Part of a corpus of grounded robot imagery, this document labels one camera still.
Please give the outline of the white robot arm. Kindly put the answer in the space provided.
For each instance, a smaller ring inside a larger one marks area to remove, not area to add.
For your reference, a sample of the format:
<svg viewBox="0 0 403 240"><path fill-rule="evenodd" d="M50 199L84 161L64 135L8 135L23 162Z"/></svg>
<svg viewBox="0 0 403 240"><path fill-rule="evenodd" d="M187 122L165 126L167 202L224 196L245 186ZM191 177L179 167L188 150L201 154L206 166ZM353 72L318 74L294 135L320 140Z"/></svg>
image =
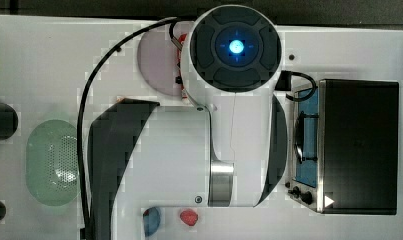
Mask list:
<svg viewBox="0 0 403 240"><path fill-rule="evenodd" d="M256 207L282 178L288 134L274 24L246 6L207 11L184 40L180 74L188 105L124 99L92 122L88 238L143 240L159 208Z"/></svg>

